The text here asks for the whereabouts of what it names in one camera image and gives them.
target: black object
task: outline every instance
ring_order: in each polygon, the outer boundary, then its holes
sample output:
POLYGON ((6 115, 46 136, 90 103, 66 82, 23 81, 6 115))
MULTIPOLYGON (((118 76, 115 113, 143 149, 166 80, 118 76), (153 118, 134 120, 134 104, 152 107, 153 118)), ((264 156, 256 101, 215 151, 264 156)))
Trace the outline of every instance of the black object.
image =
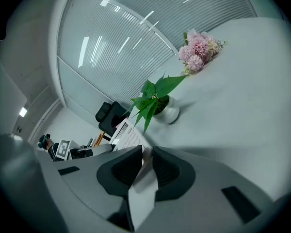
POLYGON ((127 231, 135 231, 134 225, 131 220, 129 202, 127 199, 123 200, 120 210, 116 213, 113 213, 107 220, 127 231))
POLYGON ((63 168, 63 169, 59 169, 58 172, 60 175, 65 175, 68 173, 73 173, 75 171, 78 171, 79 168, 76 166, 71 166, 71 167, 67 167, 67 168, 63 168))
POLYGON ((92 150, 79 150, 79 149, 70 149, 71 158, 74 159, 80 159, 80 158, 86 158, 93 156, 92 150))
POLYGON ((111 141, 111 138, 109 138, 109 137, 107 137, 107 136, 105 136, 105 135, 103 135, 102 138, 103 138, 103 139, 106 139, 107 141, 111 141))
POLYGON ((192 165, 159 147, 153 147, 153 169, 159 189, 155 201, 175 200, 184 195, 195 181, 192 165))
POLYGON ((142 166, 142 146, 101 165, 97 180, 110 195, 127 198, 128 190, 142 166))
POLYGON ((104 102, 100 110, 95 115, 98 127, 109 136, 113 136, 116 126, 119 125, 129 113, 118 103, 109 104, 104 102))
POLYGON ((52 158, 52 160, 54 162, 56 161, 63 161, 64 159, 62 158, 58 158, 56 157, 56 152, 57 152, 57 149, 58 149, 58 145, 59 143, 54 143, 49 149, 48 149, 48 154, 50 155, 50 157, 52 158))
POLYGON ((221 190, 244 223, 260 214, 260 211, 235 186, 221 190))

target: black office chair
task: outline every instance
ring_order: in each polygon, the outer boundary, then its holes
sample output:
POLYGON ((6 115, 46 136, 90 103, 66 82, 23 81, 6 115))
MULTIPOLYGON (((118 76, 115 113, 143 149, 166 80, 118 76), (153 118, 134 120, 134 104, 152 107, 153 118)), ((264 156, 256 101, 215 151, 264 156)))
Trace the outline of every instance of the black office chair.
POLYGON ((99 122, 98 127, 112 137, 116 131, 116 126, 129 116, 130 113, 125 112, 126 109, 118 102, 113 104, 104 102, 95 116, 97 122, 99 122))

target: white table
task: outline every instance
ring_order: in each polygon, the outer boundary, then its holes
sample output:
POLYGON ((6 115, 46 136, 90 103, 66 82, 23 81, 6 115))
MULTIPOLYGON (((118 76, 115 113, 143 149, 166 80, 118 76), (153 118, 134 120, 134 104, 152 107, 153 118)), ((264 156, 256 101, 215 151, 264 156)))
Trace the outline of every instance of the white table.
MULTIPOLYGON (((291 191, 291 26, 246 18, 210 34, 228 45, 170 94, 180 106, 177 121, 152 120, 145 138, 223 162, 275 200, 291 191)), ((174 56, 149 79, 155 82, 165 71, 176 76, 182 69, 174 56)), ((137 112, 134 108, 131 115, 137 112)), ((136 117, 130 120, 135 123, 136 117)), ((137 129, 143 127, 141 119, 137 129)))

